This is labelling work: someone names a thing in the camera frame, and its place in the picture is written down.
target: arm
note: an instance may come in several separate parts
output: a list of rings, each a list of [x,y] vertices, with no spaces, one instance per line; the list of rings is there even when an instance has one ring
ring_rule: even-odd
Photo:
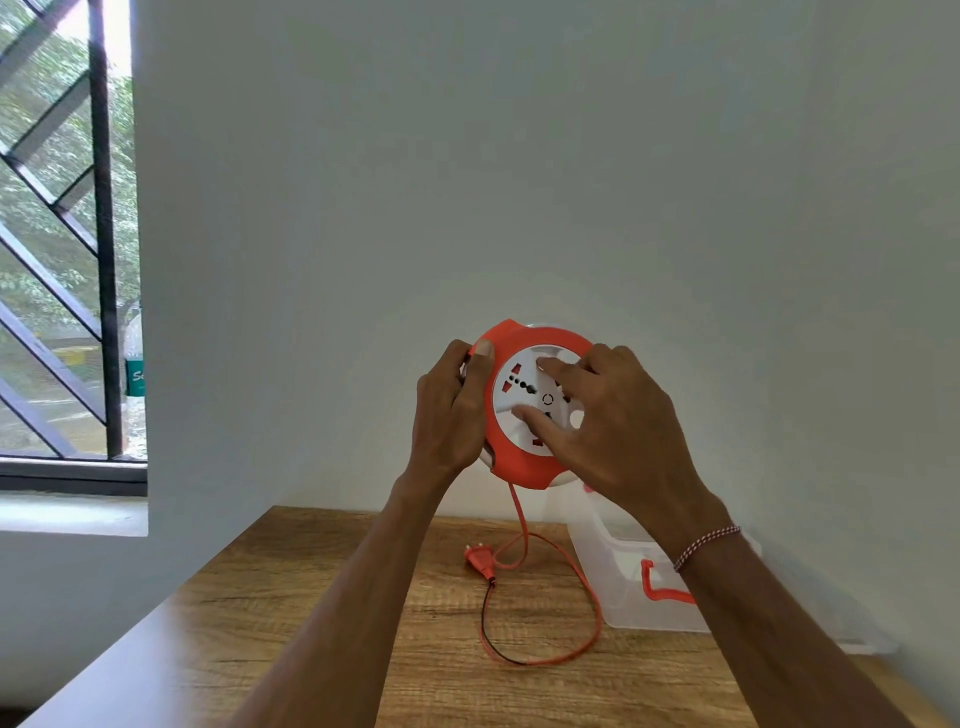
[[[480,454],[492,348],[453,342],[417,387],[410,464],[363,543],[228,728],[373,726],[414,565],[453,479]]]
[[[673,403],[633,352],[597,345],[577,365],[538,364],[584,404],[583,424],[565,431],[532,407],[515,414],[564,465],[634,516],[671,560],[732,524],[693,467]],[[910,726],[742,536],[702,546],[683,576],[760,728]]]

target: window sill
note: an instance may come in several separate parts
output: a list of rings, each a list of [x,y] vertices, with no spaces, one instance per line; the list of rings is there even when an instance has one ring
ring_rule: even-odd
[[[146,536],[147,499],[0,492],[0,531]]]

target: power cord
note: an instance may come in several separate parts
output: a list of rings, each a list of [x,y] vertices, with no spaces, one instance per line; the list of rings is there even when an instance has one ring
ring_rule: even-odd
[[[520,532],[496,551],[493,551],[489,546],[480,544],[479,546],[468,546],[467,552],[464,554],[470,565],[479,571],[485,579],[487,579],[487,593],[484,595],[483,607],[480,610],[480,644],[482,644],[483,648],[487,650],[487,654],[490,655],[491,659],[507,665],[516,665],[521,667],[560,665],[561,663],[565,663],[580,657],[580,655],[584,654],[587,650],[593,647],[596,641],[600,638],[600,632],[603,630],[603,611],[600,608],[600,599],[597,598],[596,593],[590,588],[587,578],[577,566],[577,563],[566,551],[564,551],[561,546],[558,546],[554,542],[550,541],[550,539],[542,536],[539,533],[530,531],[530,529],[527,527],[527,520],[523,515],[523,508],[520,506],[520,499],[516,496],[516,488],[514,487],[513,483],[508,483],[508,486],[510,487],[510,495],[514,499],[516,516],[520,521]],[[570,568],[573,569],[573,571],[580,578],[580,583],[584,585],[584,589],[587,591],[590,600],[593,602],[593,612],[596,616],[596,622],[594,624],[593,634],[589,637],[589,639],[570,652],[567,652],[563,655],[558,655],[556,657],[548,657],[540,660],[516,660],[512,657],[508,657],[499,649],[497,649],[491,642],[490,637],[487,635],[487,607],[490,604],[490,597],[493,591],[496,589],[495,570],[501,569],[509,571],[519,568],[523,562],[526,561],[527,554],[530,551],[531,536],[550,544],[563,555],[564,559],[566,559],[566,562],[570,565]],[[523,553],[520,555],[520,558],[517,561],[513,562],[512,564],[503,564],[497,561],[497,557],[501,553],[506,551],[520,539],[523,539]]]

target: bracelet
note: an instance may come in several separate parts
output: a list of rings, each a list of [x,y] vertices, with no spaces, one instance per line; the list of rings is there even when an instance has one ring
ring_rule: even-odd
[[[680,558],[673,562],[673,571],[679,572],[680,569],[684,567],[684,564],[687,560],[693,555],[703,544],[708,544],[713,541],[713,539],[719,539],[721,536],[730,536],[733,533],[739,533],[742,529],[738,525],[729,525],[726,528],[717,528],[715,531],[710,531],[706,536],[701,536],[699,539],[694,541],[690,546],[686,548]]]

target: wooden table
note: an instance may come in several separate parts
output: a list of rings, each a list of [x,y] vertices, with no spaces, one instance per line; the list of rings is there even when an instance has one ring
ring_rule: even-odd
[[[213,726],[239,704],[360,543],[370,516],[274,508],[39,709],[24,728]],[[515,523],[435,519],[396,638],[377,725],[756,725],[709,635],[606,628],[561,667],[495,665],[477,641],[485,583],[465,544],[499,544]],[[567,542],[565,528],[546,535]],[[580,584],[535,543],[504,573],[492,638],[518,655],[564,651],[591,628]],[[879,659],[857,663],[921,728],[945,728]]]

